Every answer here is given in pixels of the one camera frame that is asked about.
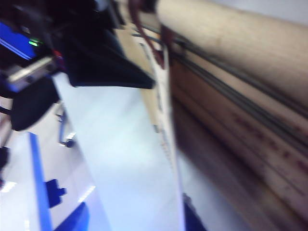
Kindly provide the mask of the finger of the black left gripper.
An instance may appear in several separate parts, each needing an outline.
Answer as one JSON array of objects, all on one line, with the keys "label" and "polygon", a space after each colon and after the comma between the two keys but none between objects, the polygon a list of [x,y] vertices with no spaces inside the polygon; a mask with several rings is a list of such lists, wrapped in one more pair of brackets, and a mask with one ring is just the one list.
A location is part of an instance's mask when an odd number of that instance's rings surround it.
[{"label": "finger of the black left gripper", "polygon": [[154,87],[155,81],[128,60],[109,30],[70,31],[63,36],[61,53],[73,87]]}]

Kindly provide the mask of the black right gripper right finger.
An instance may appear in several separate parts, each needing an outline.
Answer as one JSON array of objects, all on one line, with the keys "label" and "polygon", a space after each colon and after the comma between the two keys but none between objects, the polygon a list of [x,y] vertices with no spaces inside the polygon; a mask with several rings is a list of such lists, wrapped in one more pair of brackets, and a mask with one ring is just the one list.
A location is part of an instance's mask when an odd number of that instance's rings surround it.
[{"label": "black right gripper right finger", "polygon": [[207,231],[193,207],[191,198],[185,193],[183,194],[183,204],[186,231]]}]

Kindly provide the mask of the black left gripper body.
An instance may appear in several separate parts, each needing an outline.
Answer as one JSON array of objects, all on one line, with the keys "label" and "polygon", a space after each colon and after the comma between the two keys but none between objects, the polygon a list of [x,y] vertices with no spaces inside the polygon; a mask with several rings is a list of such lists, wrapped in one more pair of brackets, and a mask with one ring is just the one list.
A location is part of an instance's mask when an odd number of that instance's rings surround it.
[{"label": "black left gripper body", "polygon": [[105,0],[3,0],[0,3],[3,45],[32,61],[47,54],[54,69],[65,72],[64,34],[76,30],[109,30],[115,22]]}]

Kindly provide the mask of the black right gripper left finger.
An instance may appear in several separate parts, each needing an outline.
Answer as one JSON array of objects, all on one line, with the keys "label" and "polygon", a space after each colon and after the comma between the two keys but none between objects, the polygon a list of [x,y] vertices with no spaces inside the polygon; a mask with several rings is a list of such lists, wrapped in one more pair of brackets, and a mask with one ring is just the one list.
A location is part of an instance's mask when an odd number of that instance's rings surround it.
[{"label": "black right gripper left finger", "polygon": [[82,202],[54,231],[87,231],[89,221],[89,208]]}]

